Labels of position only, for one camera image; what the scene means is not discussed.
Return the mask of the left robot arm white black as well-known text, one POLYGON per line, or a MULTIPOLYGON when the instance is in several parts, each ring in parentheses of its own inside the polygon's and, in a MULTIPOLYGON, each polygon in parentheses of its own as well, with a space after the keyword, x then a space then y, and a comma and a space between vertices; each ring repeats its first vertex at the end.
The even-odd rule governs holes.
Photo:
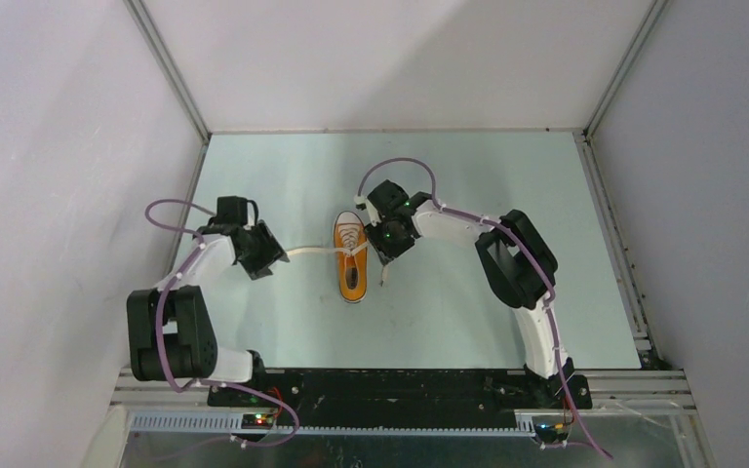
POLYGON ((255 281, 288 256, 260 219, 256 201, 222 196, 208 222, 189 230, 194 242, 178 267, 149 290, 133 291, 126 301, 130 368, 138 381, 161 381, 181 392, 208 380, 232 383, 231 392, 246 406, 269 393, 268 378, 254 370, 257 353, 217 342, 203 288, 235 265, 255 281))

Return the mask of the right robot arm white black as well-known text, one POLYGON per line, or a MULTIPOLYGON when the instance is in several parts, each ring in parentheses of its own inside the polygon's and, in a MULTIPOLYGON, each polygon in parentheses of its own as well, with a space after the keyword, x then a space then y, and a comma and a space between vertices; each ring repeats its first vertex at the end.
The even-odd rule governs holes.
POLYGON ((449 208, 430 193, 413 196, 386 180, 355 205, 369 222, 365 232, 382 266, 419 239, 439 239, 475 248, 490 289, 511 308, 524 341, 528 392, 540 407, 552 408, 568 393, 572 369, 547 308, 555 299, 558 261, 528 216, 512 210, 500 217, 449 208))

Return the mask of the orange canvas sneaker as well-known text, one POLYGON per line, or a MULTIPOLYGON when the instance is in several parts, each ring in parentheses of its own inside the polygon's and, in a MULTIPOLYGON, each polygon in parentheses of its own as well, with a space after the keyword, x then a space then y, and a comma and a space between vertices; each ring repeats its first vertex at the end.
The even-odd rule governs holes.
POLYGON ((334 225, 334 246, 337 253, 339 292, 350 303, 364 299, 367 292, 368 239, 364 223, 355 213, 338 214, 334 225))

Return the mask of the white shoelace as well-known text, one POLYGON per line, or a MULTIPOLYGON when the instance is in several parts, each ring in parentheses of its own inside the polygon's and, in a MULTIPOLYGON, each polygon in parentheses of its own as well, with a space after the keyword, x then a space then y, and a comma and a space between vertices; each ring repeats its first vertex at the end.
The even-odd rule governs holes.
POLYGON ((365 241, 360 246, 354 249, 347 249, 344 247, 315 247, 315 246, 304 246, 286 250, 287 256, 294 256, 298 254, 343 254, 345 256, 353 256, 369 247, 369 242, 365 241))

